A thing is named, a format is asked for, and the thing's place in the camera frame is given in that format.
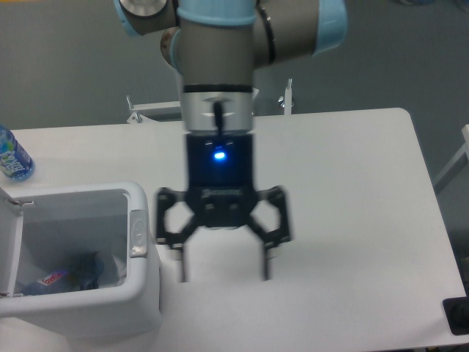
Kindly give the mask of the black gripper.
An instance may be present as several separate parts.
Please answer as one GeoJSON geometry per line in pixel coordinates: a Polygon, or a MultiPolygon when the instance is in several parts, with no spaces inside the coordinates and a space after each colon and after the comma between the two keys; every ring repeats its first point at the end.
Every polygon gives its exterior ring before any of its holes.
{"type": "Polygon", "coordinates": [[[254,135],[185,135],[188,189],[163,187],[156,194],[156,243],[178,254],[180,281],[187,282],[185,243],[199,226],[247,227],[262,242],[262,278],[271,279],[270,252],[292,240],[287,193],[281,186],[254,189],[254,135]],[[250,215],[259,200],[267,201],[278,214],[278,227],[267,231],[250,215]],[[179,232],[166,229],[166,212],[185,202],[192,217],[179,232]]]}

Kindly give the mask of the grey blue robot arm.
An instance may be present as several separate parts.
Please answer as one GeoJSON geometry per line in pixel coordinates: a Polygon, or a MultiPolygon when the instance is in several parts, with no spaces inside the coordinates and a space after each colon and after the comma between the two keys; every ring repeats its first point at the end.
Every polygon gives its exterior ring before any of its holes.
{"type": "Polygon", "coordinates": [[[116,1],[130,36],[161,32],[180,74],[188,187],[156,194],[156,240],[183,254],[200,227],[249,228],[271,250],[292,240],[287,195],[254,187],[254,71],[339,46],[343,1],[116,1]]]}

